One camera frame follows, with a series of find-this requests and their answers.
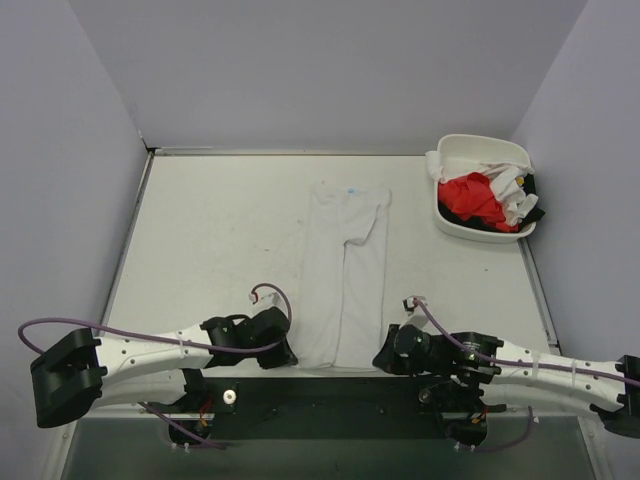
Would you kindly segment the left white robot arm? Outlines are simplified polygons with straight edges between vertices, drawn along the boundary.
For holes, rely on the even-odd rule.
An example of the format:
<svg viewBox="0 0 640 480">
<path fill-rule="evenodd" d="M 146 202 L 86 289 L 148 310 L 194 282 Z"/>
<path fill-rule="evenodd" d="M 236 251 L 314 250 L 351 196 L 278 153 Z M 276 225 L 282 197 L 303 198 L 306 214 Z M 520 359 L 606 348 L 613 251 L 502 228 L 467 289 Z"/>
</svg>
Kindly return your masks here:
<svg viewBox="0 0 640 480">
<path fill-rule="evenodd" d="M 77 322 L 31 363 L 38 427 L 62 426 L 93 408 L 126 403 L 177 405 L 189 412 L 204 402 L 205 369 L 248 358 L 264 370 L 298 362 L 286 339 L 290 320 L 274 306 L 253 317 L 212 317 L 159 335 L 107 328 L 96 337 L 94 329 Z"/>
</svg>

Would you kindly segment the white plastic laundry basket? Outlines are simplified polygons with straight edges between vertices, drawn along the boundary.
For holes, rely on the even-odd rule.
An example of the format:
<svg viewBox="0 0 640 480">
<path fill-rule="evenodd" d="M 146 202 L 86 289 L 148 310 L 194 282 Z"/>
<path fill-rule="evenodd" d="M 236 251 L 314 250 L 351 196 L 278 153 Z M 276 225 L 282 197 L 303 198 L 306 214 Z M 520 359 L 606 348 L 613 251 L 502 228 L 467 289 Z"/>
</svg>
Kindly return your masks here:
<svg viewBox="0 0 640 480">
<path fill-rule="evenodd" d="M 521 146 L 506 140 L 485 136 L 468 134 L 446 135 L 439 140 L 437 149 L 434 151 L 446 157 L 454 157 L 456 159 L 511 161 L 518 166 L 533 169 L 528 153 Z M 522 232 L 515 234 L 498 234 L 472 230 L 450 223 L 446 221 L 438 211 L 436 183 L 433 179 L 432 181 L 434 184 L 434 221 L 436 226 L 447 235 L 482 243 L 507 244 L 524 239 L 535 230 L 537 222 L 528 225 Z"/>
</svg>

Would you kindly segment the white t shirt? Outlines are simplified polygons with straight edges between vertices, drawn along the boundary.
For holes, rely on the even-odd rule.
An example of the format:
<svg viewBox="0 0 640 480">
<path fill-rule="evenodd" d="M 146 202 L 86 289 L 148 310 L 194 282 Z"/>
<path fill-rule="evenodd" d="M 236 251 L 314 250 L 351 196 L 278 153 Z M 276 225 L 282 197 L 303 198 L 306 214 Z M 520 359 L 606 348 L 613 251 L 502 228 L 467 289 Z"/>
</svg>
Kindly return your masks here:
<svg viewBox="0 0 640 480">
<path fill-rule="evenodd" d="M 391 191 L 313 187 L 297 318 L 303 369 L 369 371 L 381 348 Z"/>
</svg>

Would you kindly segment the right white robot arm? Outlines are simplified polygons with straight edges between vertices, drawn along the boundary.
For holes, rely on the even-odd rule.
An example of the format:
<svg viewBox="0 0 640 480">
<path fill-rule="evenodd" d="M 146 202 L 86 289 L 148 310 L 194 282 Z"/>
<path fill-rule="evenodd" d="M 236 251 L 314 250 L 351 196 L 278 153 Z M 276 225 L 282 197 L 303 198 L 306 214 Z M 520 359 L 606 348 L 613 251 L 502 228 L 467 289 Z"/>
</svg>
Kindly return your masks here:
<svg viewBox="0 0 640 480">
<path fill-rule="evenodd" d="M 430 335 L 393 324 L 374 367 L 392 375 L 435 377 L 424 393 L 440 414 L 509 406 L 597 419 L 618 436 L 639 436 L 639 360 L 589 362 L 545 354 L 474 332 Z"/>
</svg>

